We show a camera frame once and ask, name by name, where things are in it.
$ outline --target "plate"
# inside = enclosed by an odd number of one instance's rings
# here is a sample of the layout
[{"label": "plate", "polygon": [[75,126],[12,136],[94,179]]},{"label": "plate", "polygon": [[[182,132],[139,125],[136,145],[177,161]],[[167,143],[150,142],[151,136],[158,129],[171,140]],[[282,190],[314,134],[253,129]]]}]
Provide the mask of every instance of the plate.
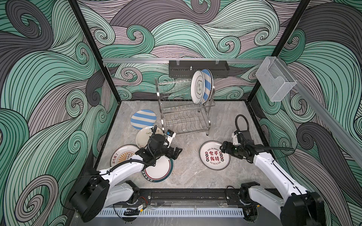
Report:
[{"label": "plate", "polygon": [[210,169],[222,170],[230,163],[230,155],[222,153],[221,144],[216,141],[208,141],[200,148],[200,159]]},{"label": "plate", "polygon": [[[139,148],[144,148],[147,146],[147,142],[150,139],[150,136],[152,135],[152,129],[153,126],[147,126],[144,127],[143,129],[141,129],[137,135],[136,135],[136,145]],[[163,134],[162,130],[157,127],[156,133],[155,134]]]},{"label": "plate", "polygon": [[112,155],[110,165],[111,167],[130,159],[139,148],[133,144],[127,144],[118,148]]},{"label": "plate", "polygon": [[143,129],[146,126],[154,125],[156,114],[147,109],[139,110],[131,116],[131,125],[136,129]]},{"label": "plate", "polygon": [[149,166],[142,170],[143,177],[149,182],[157,183],[166,180],[172,173],[173,160],[161,156],[156,160],[156,166]]},{"label": "plate", "polygon": [[206,103],[207,101],[210,100],[211,95],[212,95],[212,86],[214,83],[214,80],[212,78],[212,74],[211,71],[208,69],[203,69],[201,70],[203,76],[204,76],[204,80],[205,80],[205,91],[204,91],[204,95],[202,96],[202,100],[201,103]]},{"label": "plate", "polygon": [[204,77],[201,71],[196,71],[191,81],[191,99],[194,104],[198,105],[201,103],[205,85]]}]

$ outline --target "wave pattern wallpaper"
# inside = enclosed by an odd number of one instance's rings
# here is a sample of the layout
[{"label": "wave pattern wallpaper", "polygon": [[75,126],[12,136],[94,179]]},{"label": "wave pattern wallpaper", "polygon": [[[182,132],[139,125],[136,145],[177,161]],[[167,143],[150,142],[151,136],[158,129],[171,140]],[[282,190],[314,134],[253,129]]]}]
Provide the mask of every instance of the wave pattern wallpaper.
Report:
[{"label": "wave pattern wallpaper", "polygon": [[[103,57],[264,58],[299,0],[78,0]],[[121,99],[157,99],[167,64],[108,64]],[[215,99],[247,99],[257,65],[230,65]],[[167,93],[180,92],[169,86]]]},{"label": "wave pattern wallpaper", "polygon": [[1,225],[65,225],[117,102],[67,0],[0,1],[0,65]]},{"label": "wave pattern wallpaper", "polygon": [[[362,146],[362,2],[309,7],[280,57]],[[362,170],[296,91],[270,102],[262,88],[252,107],[280,165],[325,200],[327,225],[362,224]]]}]

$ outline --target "red wire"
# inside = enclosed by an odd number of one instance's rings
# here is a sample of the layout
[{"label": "red wire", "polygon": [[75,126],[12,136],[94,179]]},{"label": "red wire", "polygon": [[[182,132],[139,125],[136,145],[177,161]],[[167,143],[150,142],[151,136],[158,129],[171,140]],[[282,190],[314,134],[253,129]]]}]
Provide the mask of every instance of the red wire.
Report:
[{"label": "red wire", "polygon": [[147,200],[144,197],[140,196],[140,198],[143,198],[146,201],[146,205],[148,204]]}]

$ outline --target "dish rack lower shelf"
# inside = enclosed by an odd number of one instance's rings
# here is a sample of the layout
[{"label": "dish rack lower shelf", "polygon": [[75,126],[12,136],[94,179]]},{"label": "dish rack lower shelf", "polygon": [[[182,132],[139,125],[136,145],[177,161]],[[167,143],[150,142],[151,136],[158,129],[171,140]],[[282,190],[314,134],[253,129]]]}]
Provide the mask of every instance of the dish rack lower shelf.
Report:
[{"label": "dish rack lower shelf", "polygon": [[155,84],[163,133],[172,130],[177,135],[195,132],[209,134],[210,111],[215,106],[213,94],[205,104],[196,105],[191,101],[191,79],[161,83],[155,79]]}]

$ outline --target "dish rack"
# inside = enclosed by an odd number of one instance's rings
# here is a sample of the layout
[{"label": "dish rack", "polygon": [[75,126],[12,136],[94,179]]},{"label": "dish rack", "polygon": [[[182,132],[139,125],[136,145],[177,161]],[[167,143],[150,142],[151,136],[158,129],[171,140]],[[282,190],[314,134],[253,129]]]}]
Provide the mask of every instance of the dish rack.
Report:
[{"label": "dish rack", "polygon": [[209,135],[214,92],[208,102],[196,105],[191,100],[191,79],[161,83],[155,79],[155,84],[164,134],[170,129],[177,135],[204,131]]}]

